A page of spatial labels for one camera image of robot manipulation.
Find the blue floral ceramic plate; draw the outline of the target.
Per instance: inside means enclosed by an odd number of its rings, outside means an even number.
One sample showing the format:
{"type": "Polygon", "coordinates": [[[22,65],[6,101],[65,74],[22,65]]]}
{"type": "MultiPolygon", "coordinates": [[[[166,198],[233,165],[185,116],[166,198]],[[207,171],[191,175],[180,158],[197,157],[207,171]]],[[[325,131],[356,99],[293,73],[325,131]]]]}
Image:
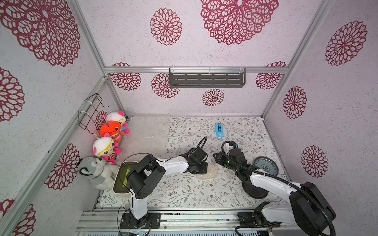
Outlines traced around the blue floral ceramic plate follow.
{"type": "Polygon", "coordinates": [[[274,175],[274,176],[277,176],[279,173],[279,168],[277,164],[268,157],[263,157],[263,156],[257,157],[254,160],[253,165],[259,167],[261,170],[265,171],[266,173],[274,175]]]}

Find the blue tape dispenser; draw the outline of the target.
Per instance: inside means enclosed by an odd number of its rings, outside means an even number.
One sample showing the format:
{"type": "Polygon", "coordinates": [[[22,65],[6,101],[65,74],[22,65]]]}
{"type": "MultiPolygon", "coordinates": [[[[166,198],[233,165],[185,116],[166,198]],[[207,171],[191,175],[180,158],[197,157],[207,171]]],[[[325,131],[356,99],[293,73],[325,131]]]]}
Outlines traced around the blue tape dispenser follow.
{"type": "Polygon", "coordinates": [[[216,124],[215,132],[216,132],[216,136],[218,138],[224,137],[224,127],[223,127],[223,125],[222,124],[216,124]]]}

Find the cream rectangular tray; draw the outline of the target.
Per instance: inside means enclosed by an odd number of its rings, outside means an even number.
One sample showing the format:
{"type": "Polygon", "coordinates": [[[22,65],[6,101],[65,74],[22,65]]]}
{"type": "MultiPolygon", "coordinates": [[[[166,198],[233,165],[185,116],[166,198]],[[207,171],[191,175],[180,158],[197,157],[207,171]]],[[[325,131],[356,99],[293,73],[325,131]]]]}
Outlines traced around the cream rectangular tray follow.
{"type": "Polygon", "coordinates": [[[112,188],[113,193],[117,197],[125,198],[131,195],[130,184],[128,183],[127,175],[135,169],[137,164],[137,161],[132,160],[125,161],[120,165],[112,188]]]}

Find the white plush with striped shirt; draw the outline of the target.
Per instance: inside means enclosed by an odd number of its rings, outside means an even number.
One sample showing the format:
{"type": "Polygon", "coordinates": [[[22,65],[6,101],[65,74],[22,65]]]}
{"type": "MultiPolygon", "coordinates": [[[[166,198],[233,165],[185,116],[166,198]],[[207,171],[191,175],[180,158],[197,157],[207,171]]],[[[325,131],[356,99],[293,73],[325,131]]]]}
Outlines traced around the white plush with striped shirt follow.
{"type": "Polygon", "coordinates": [[[111,137],[101,137],[97,139],[92,149],[96,157],[101,157],[111,164],[115,164],[117,155],[122,152],[121,149],[118,148],[118,143],[111,137]]]}

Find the grey plush koala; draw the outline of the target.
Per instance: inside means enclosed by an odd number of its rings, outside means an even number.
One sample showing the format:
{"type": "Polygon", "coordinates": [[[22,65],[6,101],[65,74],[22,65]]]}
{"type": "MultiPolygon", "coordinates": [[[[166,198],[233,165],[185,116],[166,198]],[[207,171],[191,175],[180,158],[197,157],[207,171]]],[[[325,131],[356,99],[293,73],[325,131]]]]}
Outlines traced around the grey plush koala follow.
{"type": "Polygon", "coordinates": [[[99,190],[109,190],[115,183],[119,166],[106,162],[102,157],[85,157],[79,161],[78,172],[99,190]]]}

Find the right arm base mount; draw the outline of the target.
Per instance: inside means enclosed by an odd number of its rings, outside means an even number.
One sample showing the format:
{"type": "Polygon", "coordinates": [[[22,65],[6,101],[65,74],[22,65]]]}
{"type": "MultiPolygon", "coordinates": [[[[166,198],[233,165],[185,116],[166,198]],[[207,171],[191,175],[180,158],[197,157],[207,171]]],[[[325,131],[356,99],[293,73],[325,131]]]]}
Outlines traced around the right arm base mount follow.
{"type": "Polygon", "coordinates": [[[240,225],[236,229],[252,229],[252,228],[269,228],[272,226],[281,226],[280,222],[268,221],[261,212],[239,212],[237,214],[240,225]]]}

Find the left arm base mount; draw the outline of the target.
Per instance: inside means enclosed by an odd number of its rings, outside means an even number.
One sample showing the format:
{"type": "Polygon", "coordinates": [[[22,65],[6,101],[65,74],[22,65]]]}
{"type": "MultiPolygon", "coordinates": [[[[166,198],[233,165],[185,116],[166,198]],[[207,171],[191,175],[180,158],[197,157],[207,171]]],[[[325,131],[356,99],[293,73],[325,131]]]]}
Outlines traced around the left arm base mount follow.
{"type": "Polygon", "coordinates": [[[136,220],[130,211],[122,215],[120,229],[159,229],[161,222],[160,213],[148,212],[141,219],[136,220]]]}

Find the red monster plush toy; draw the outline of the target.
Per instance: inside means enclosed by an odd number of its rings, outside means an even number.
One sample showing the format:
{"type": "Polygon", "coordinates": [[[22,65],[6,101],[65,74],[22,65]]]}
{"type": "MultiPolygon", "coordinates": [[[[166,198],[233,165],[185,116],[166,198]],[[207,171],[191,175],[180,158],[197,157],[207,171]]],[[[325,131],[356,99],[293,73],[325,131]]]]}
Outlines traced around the red monster plush toy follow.
{"type": "Polygon", "coordinates": [[[110,137],[116,143],[120,143],[122,140],[122,125],[116,121],[105,122],[100,130],[99,134],[101,137],[110,137]]]}

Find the grey slotted wall shelf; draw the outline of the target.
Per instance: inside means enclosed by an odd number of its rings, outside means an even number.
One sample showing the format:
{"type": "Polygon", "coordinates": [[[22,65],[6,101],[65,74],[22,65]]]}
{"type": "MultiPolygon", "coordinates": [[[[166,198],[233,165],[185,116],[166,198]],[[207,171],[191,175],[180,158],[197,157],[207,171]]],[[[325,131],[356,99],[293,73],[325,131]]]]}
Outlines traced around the grey slotted wall shelf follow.
{"type": "Polygon", "coordinates": [[[244,68],[238,71],[195,71],[169,69],[168,82],[174,89],[241,89],[246,84],[244,68]]]}

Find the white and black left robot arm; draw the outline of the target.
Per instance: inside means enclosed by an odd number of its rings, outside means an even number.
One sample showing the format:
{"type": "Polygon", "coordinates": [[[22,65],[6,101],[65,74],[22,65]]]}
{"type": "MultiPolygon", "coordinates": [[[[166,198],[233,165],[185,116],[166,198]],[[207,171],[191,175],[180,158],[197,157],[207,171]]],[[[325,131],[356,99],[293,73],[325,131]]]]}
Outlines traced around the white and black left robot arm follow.
{"type": "Polygon", "coordinates": [[[136,220],[147,213],[147,198],[164,176],[181,173],[203,175],[207,173],[208,154],[200,147],[174,158],[160,160],[149,154],[127,174],[129,190],[132,194],[131,214],[136,220]]]}

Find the white plush with blue dots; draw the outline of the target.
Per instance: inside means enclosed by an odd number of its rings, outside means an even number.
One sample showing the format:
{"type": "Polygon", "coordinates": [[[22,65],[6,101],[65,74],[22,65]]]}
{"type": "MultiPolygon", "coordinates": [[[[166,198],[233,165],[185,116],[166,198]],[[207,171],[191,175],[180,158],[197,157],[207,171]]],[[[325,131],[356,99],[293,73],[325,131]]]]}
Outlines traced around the white plush with blue dots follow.
{"type": "Polygon", "coordinates": [[[130,134],[129,125],[127,123],[126,116],[124,112],[112,112],[107,115],[105,115],[105,120],[108,121],[114,121],[121,125],[121,133],[122,134],[130,134]]]}

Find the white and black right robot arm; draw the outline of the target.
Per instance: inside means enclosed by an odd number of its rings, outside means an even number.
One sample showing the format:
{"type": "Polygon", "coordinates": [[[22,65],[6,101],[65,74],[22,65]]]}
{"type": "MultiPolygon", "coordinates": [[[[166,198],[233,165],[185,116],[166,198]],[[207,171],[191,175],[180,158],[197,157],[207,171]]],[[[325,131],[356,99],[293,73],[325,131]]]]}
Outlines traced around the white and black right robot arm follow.
{"type": "Polygon", "coordinates": [[[289,224],[299,227],[308,236],[324,236],[326,229],[331,236],[336,235],[332,223],[336,213],[313,183],[289,182],[250,165],[236,146],[229,151],[223,149],[213,157],[217,164],[234,172],[250,197],[263,199],[271,193],[286,201],[284,205],[263,202],[253,212],[239,213],[240,225],[235,231],[289,224]]]}

